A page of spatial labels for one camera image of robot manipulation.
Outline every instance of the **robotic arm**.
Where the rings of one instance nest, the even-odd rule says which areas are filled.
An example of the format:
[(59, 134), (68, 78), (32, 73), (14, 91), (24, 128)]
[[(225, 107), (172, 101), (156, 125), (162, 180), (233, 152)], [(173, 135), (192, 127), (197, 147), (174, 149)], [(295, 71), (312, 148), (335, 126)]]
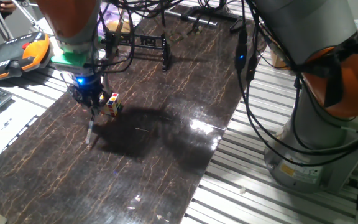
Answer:
[[(350, 118), (358, 116), (358, 29), (349, 5), (335, 0), (246, 1), (259, 25), (256, 31), (296, 75), (293, 114), (276, 136), (246, 105), (250, 124), (267, 147), (267, 169), (277, 182), (297, 191), (338, 191), (358, 169), (358, 131), (348, 127)], [(247, 93), (255, 61), (251, 57)], [(264, 140), (253, 122), (272, 141)]]
[[(74, 85), (69, 91), (74, 99), (98, 114), (109, 97), (104, 90), (107, 85), (101, 83), (101, 72), (89, 66), (97, 54), (93, 36), (100, 0), (36, 1), (65, 52), (52, 61), (73, 74)], [(289, 188), (338, 191), (358, 167), (358, 131), (347, 127), (347, 118), (358, 116), (358, 29), (349, 5), (337, 0), (243, 1), (251, 8), (255, 31), (296, 74), (294, 112), (281, 133), (268, 133), (273, 144), (259, 134), (252, 120), (261, 125), (246, 105), (250, 124), (267, 146), (267, 167)], [(237, 71), (246, 64), (246, 39), (241, 32)], [(254, 52), (248, 84), (256, 64)]]

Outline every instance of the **rubik's cube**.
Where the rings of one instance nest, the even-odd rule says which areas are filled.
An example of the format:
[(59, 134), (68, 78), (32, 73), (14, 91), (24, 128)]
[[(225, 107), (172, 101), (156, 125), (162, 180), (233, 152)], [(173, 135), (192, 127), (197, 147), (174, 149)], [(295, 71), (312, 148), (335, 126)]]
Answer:
[(120, 112), (121, 110), (122, 110), (121, 99), (118, 93), (113, 93), (109, 101), (107, 101), (107, 103), (104, 105), (101, 114), (116, 117), (118, 112)]

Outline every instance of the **wire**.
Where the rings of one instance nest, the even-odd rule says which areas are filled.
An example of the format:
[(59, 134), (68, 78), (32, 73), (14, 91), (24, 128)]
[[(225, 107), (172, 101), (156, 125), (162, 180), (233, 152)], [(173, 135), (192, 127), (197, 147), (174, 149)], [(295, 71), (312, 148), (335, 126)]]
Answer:
[(131, 11), (127, 10), (128, 12), (128, 16), (129, 16), (129, 27), (130, 27), (130, 34), (132, 37), (132, 41), (131, 41), (131, 52), (128, 55), (129, 62), (128, 64), (125, 66), (125, 68), (123, 68), (122, 70), (108, 70), (108, 71), (104, 71), (104, 73), (119, 73), (119, 72), (125, 72), (129, 66), (132, 64), (132, 61), (134, 59), (134, 54), (135, 54), (135, 28), (134, 28), (134, 22), (132, 20), (132, 14)]
[(268, 62), (268, 61), (266, 60), (266, 58), (259, 52), (259, 50), (257, 50), (257, 52), (258, 52), (259, 56), (260, 56), (268, 65), (270, 65), (271, 67), (276, 68), (276, 69), (288, 68), (287, 66), (276, 67), (276, 66), (272, 65), (272, 64), (271, 64), (270, 62)]
[[(254, 18), (254, 21), (255, 21), (255, 28), (254, 28), (254, 38), (253, 38), (253, 44), (254, 44), (254, 54), (256, 54), (256, 51), (257, 51), (257, 35), (258, 35), (258, 31), (259, 29), (261, 29), (259, 27), (259, 16), (257, 15), (257, 12), (256, 10), (254, 10), (253, 6), (250, 6), (251, 8), (251, 13), (253, 15), (253, 18)], [(350, 142), (349, 144), (345, 145), (345, 146), (341, 146), (341, 147), (336, 147), (336, 148), (330, 148), (330, 149), (316, 149), (316, 150), (310, 150), (309, 152), (308, 151), (301, 151), (299, 149), (295, 149), (287, 144), (285, 144), (284, 142), (281, 142), (279, 139), (277, 139), (275, 136), (273, 136), (268, 130), (266, 130), (260, 123), (259, 121), (257, 120), (257, 118), (253, 115), (253, 113), (251, 112), (250, 108), (249, 108), (249, 104), (248, 104), (248, 97), (249, 97), (249, 83), (250, 81), (248, 82), (248, 86), (247, 86), (247, 100), (246, 100), (246, 97), (244, 95), (244, 89), (242, 87), (242, 82), (241, 82), (241, 71), (237, 71), (237, 74), (238, 74), (238, 79), (239, 79), (239, 85), (240, 85), (240, 88), (241, 88), (241, 91), (242, 91), (242, 96), (243, 96), (243, 99), (244, 99), (244, 103), (246, 104), (246, 107), (247, 107), (247, 115), (248, 115), (248, 119), (250, 121), (250, 124), (251, 126), (253, 127), (254, 131), (257, 133), (258, 137), (261, 138), (261, 140), (267, 145), (267, 147), (271, 150), (273, 150), (274, 152), (276, 152), (276, 154), (278, 154), (281, 158), (283, 158), (284, 160), (288, 161), (288, 162), (291, 162), (293, 163), (291, 160), (283, 157), (281, 154), (279, 154), (277, 151), (275, 151), (269, 144), (267, 144), (267, 142), (264, 140), (264, 138), (259, 134), (258, 130), (256, 129), (256, 127), (254, 126), (253, 124), (253, 121), (252, 119), (259, 125), (259, 127), (269, 136), (271, 137), (272, 139), (276, 140), (276, 142), (280, 143), (281, 145), (283, 145), (284, 147), (286, 147), (287, 149), (289, 150), (292, 150), (292, 151), (295, 151), (295, 152), (299, 152), (301, 154), (309, 154), (309, 155), (312, 155), (312, 156), (328, 156), (328, 155), (335, 155), (335, 154), (343, 154), (341, 156), (338, 156), (334, 159), (331, 159), (330, 161), (326, 161), (326, 162), (323, 162), (323, 163), (319, 163), (319, 164), (308, 164), (308, 166), (320, 166), (321, 164), (328, 164), (330, 162), (334, 162), (348, 154), (350, 154), (351, 152), (355, 151), (356, 149), (358, 149), (358, 139)], [(297, 99), (296, 99), (296, 103), (298, 102), (299, 100), (299, 94), (300, 94), (300, 90), (297, 89)]]

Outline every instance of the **black cable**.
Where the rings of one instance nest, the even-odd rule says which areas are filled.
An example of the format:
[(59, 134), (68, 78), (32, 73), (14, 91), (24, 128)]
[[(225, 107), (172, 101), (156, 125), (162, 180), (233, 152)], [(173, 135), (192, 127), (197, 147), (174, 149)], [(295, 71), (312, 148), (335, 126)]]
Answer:
[(241, 0), (241, 8), (242, 8), (242, 10), (241, 10), (241, 13), (242, 13), (242, 25), (243, 25), (243, 29), (245, 29), (246, 28), (246, 10), (245, 10), (246, 6), (244, 4), (244, 0)]
[(281, 157), (283, 160), (291, 163), (291, 164), (294, 164), (294, 165), (297, 165), (297, 166), (301, 166), (301, 167), (316, 167), (316, 166), (323, 166), (323, 165), (326, 165), (326, 164), (330, 164), (332, 162), (335, 162), (335, 161), (338, 161), (340, 159), (342, 159), (343, 157), (346, 157), (347, 155), (349, 155), (350, 153), (358, 150), (358, 147), (351, 147), (350, 150), (346, 151), (345, 153), (343, 153), (342, 155), (340, 156), (337, 156), (333, 159), (330, 159), (328, 161), (324, 161), (324, 162), (320, 162), (320, 163), (316, 163), (316, 164), (302, 164), (302, 163), (299, 163), (299, 162), (293, 162), (292, 160), (290, 159), (287, 159), (285, 156), (281, 155), (278, 151), (276, 151), (272, 146), (269, 145), (269, 143), (260, 135), (260, 133), (258, 132), (258, 130), (256, 129), (255, 125), (253, 124), (252, 122), (252, 119), (250, 117), (250, 109), (249, 109), (249, 83), (247, 84), (247, 97), (245, 97), (244, 95), (244, 92), (243, 92), (243, 87), (242, 87), (242, 83), (241, 83), (241, 78), (239, 78), (239, 84), (241, 86), (241, 92), (243, 93), (242, 94), (242, 97), (244, 99), (244, 102), (246, 103), (246, 107), (247, 107), (247, 116), (248, 116), (248, 119), (250, 121), (250, 124), (252, 126), (252, 129), (254, 129), (255, 133), (258, 135), (258, 137), (262, 140), (262, 142), (266, 145), (266, 147), (268, 147), (270, 150), (272, 150), (274, 153), (276, 153), (276, 155), (278, 155), (279, 157)]
[[(257, 38), (256, 38), (256, 37), (257, 37), (257, 34), (258, 34), (258, 27), (257, 27), (256, 24), (258, 24), (257, 21), (259, 20), (259, 17), (257, 17), (255, 14), (253, 15), (253, 17), (254, 17), (254, 21), (255, 21), (254, 38), (253, 38), (253, 40), (254, 40), (254, 42), (253, 42), (253, 44), (254, 44), (254, 55), (255, 55), (255, 52), (256, 52), (256, 50), (257, 50)], [(251, 110), (249, 109), (249, 107), (248, 107), (247, 113), (249, 113), (249, 115), (250, 115), (250, 116), (255, 120), (255, 122), (260, 126), (260, 128), (261, 128), (266, 134), (269, 135), (269, 137), (271, 137), (272, 139), (276, 140), (276, 142), (278, 142), (278, 143), (280, 143), (281, 145), (285, 146), (285, 147), (288, 148), (289, 150), (292, 150), (292, 151), (295, 151), (295, 152), (299, 152), (299, 153), (302, 153), (302, 154), (310, 154), (310, 155), (314, 155), (314, 156), (327, 156), (327, 155), (334, 155), (334, 154), (344, 153), (344, 152), (348, 151), (348, 150), (351, 148), (351, 147), (337, 147), (337, 148), (334, 148), (334, 149), (329, 150), (330, 152), (319, 152), (319, 151), (316, 151), (316, 152), (305, 152), (305, 151), (301, 151), (301, 150), (295, 149), (295, 148), (293, 148), (293, 147), (291, 147), (291, 146), (285, 144), (284, 142), (281, 142), (279, 139), (277, 139), (275, 136), (273, 136), (268, 130), (266, 130), (266, 129), (259, 123), (259, 121), (257, 120), (257, 118), (253, 115), (253, 113), (251, 112)], [(358, 141), (354, 141), (351, 146), (358, 148)]]
[(303, 144), (303, 141), (299, 138), (298, 132), (296, 131), (296, 124), (295, 124), (296, 112), (298, 111), (299, 95), (300, 95), (300, 88), (301, 88), (300, 79), (298, 77), (295, 78), (295, 87), (296, 87), (295, 104), (293, 107), (292, 117), (290, 118), (292, 129), (293, 129), (293, 135), (300, 146), (304, 147), (305, 149), (311, 149), (306, 144)]
[(267, 60), (266, 60), (266, 58), (259, 52), (259, 50), (257, 50), (257, 52), (258, 52), (258, 54), (259, 54), (259, 56), (268, 64), (268, 65), (270, 65), (271, 67), (273, 67), (273, 68), (275, 68), (275, 69), (283, 69), (283, 68), (287, 68), (287, 66), (282, 66), (282, 67), (276, 67), (276, 66), (274, 66), (274, 65), (272, 65), (270, 62), (268, 62)]
[(109, 4), (107, 4), (106, 8), (104, 9), (104, 11), (101, 13), (94, 29), (93, 29), (93, 32), (92, 32), (92, 36), (91, 36), (91, 69), (92, 69), (92, 72), (94, 74), (96, 74), (96, 70), (95, 70), (95, 62), (94, 62), (94, 38), (95, 38), (95, 33), (97, 33), (97, 30), (98, 30), (98, 26), (99, 26), (99, 23), (101, 22), (101, 20), (103, 19), (105, 13), (107, 12), (108, 10), (108, 7), (109, 7)]
[(129, 16), (129, 27), (130, 27), (130, 34), (131, 34), (131, 37), (132, 37), (132, 41), (131, 41), (131, 52), (129, 53), (129, 62), (128, 64), (126, 65), (125, 68), (123, 68), (122, 70), (118, 70), (118, 71), (115, 71), (115, 70), (108, 70), (108, 71), (104, 71), (104, 73), (119, 73), (119, 72), (125, 72), (129, 66), (132, 64), (132, 61), (134, 59), (134, 55), (135, 55), (135, 28), (134, 28), (134, 23), (133, 23), (133, 20), (132, 20), (132, 14), (131, 14), (131, 11), (128, 11), (127, 10), (127, 13), (128, 13), (128, 16)]

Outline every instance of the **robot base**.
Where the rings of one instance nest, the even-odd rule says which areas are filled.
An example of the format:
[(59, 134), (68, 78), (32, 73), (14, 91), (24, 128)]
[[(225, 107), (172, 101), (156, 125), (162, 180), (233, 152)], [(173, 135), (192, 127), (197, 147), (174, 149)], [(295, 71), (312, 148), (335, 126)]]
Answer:
[[(312, 99), (313, 102), (311, 101), (305, 91), (307, 90), (301, 92), (295, 117), (296, 133), (305, 145), (311, 149), (326, 149), (343, 146), (358, 139), (358, 134), (333, 127), (322, 120), (316, 114), (316, 110), (313, 109), (312, 103), (315, 104), (317, 112), (326, 121), (346, 126), (346, 122), (338, 121), (327, 115), (314, 99)], [(292, 119), (293, 114), (282, 130), (276, 134), (276, 137), (295, 149), (309, 151), (301, 147), (296, 141), (293, 126), (291, 125)], [(275, 141), (271, 141), (270, 145), (286, 158), (303, 164), (317, 164), (341, 155), (310, 156), (291, 151)], [(322, 190), (337, 192), (358, 166), (358, 150), (338, 161), (318, 167), (301, 167), (291, 164), (284, 161), (270, 149), (265, 149), (264, 159), (267, 169), (274, 179), (290, 189), (308, 193)]]

